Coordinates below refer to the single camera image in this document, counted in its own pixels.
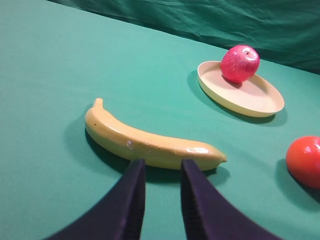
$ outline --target oval plate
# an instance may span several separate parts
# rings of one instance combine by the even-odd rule
[[[279,91],[255,74],[243,83],[225,80],[220,61],[206,61],[198,66],[202,90],[220,105],[250,117],[269,117],[281,111],[285,101]]]

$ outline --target tomato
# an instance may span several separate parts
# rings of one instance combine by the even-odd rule
[[[303,136],[295,140],[285,157],[288,171],[302,184],[320,189],[320,137]]]

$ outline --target toy fruit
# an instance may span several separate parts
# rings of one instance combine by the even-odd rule
[[[181,168],[183,159],[192,159],[205,171],[227,161],[224,153],[204,142],[168,137],[128,126],[104,109],[97,98],[85,114],[85,128],[93,140],[124,159],[144,159],[158,168]]]
[[[320,137],[304,136],[295,140],[286,153],[289,172],[302,184],[320,189]]]
[[[259,64],[260,57],[252,47],[237,45],[224,55],[220,68],[225,79],[239,84],[251,78]]]

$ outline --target apple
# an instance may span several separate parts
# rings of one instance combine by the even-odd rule
[[[230,82],[243,83],[258,70],[260,57],[248,45],[236,45],[229,49],[221,61],[222,76]]]
[[[285,156],[291,175],[310,188],[320,189],[320,136],[303,136],[295,140]]]

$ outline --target banana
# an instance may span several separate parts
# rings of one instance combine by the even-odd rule
[[[179,170],[183,159],[192,159],[206,171],[227,161],[225,154],[207,143],[157,135],[122,123],[104,109],[102,98],[86,112],[85,128],[109,152],[130,161],[144,159],[153,167]]]

